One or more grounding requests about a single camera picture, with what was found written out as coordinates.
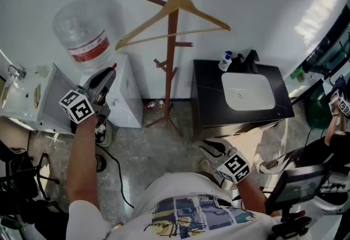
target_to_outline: countertop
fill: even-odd
[[[288,92],[278,67],[256,64],[258,74],[264,75],[270,81],[275,97],[275,107],[270,110],[238,111],[230,108],[226,102],[221,82],[221,76],[225,72],[219,69],[218,63],[219,61],[194,60],[199,120],[202,127],[294,117]]]

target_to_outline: soap dispenser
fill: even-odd
[[[225,53],[226,53],[226,55],[224,55],[223,58],[219,62],[219,68],[224,72],[226,72],[228,70],[229,65],[232,62],[232,60],[231,60],[232,52],[228,50]]]

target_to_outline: monitor screen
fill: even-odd
[[[285,188],[275,202],[285,202],[312,196],[318,189],[323,178],[324,176],[321,175],[306,180],[289,182],[285,185]]]

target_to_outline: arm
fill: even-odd
[[[329,146],[330,144],[330,138],[335,134],[335,131],[337,129],[337,120],[338,120],[338,115],[341,113],[340,109],[337,105],[337,103],[334,105],[334,116],[332,117],[332,121],[330,122],[330,125],[327,129],[327,134],[324,137],[324,143]]]
[[[67,171],[69,202],[85,200],[98,208],[95,159],[95,127],[97,117],[81,122],[74,136],[73,149]]]
[[[241,195],[244,207],[247,210],[266,214],[266,196],[256,187],[250,177],[246,177],[237,184],[238,192]]]
[[[345,116],[343,113],[340,115],[340,131],[345,132],[346,131],[346,121]]]

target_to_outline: white sink basin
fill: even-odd
[[[227,104],[234,110],[270,110],[275,107],[270,81],[260,74],[224,73],[221,76]]]
[[[19,80],[7,80],[8,90],[3,90],[0,97],[0,115],[23,121],[37,121],[43,99],[47,94],[48,83],[52,80],[54,64],[46,65],[47,74],[38,74],[38,67],[26,69],[26,76]],[[34,100],[34,91],[38,87],[38,102]]]

